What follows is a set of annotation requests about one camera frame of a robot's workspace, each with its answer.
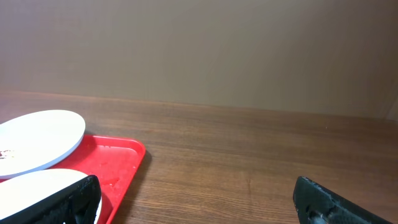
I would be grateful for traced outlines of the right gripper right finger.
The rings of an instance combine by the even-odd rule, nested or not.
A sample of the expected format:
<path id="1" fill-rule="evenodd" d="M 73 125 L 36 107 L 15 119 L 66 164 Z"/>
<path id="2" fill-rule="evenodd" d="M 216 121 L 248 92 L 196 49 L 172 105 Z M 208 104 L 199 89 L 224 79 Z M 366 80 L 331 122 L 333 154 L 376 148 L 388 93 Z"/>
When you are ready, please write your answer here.
<path id="1" fill-rule="evenodd" d="M 304 176 L 297 178 L 293 201 L 300 224 L 391 224 Z"/>

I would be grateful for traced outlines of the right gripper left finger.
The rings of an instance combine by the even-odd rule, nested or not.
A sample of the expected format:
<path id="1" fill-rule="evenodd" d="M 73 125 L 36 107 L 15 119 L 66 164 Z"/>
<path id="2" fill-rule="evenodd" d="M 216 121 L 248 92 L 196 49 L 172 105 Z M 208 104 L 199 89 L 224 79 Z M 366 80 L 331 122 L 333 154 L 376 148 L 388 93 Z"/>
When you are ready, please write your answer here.
<path id="1" fill-rule="evenodd" d="M 89 175 L 43 200 L 1 220 L 1 224 L 94 224 L 101 188 Z"/>

